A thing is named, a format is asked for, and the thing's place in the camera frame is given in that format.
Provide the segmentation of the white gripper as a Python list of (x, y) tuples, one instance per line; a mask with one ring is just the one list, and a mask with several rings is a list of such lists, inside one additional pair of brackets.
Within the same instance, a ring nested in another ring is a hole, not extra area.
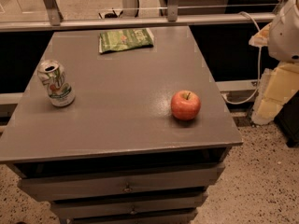
[(269, 55), (280, 61), (262, 74), (251, 120), (258, 125), (271, 122), (285, 104), (299, 91), (299, 0), (288, 0), (273, 19), (249, 44), (267, 47)]

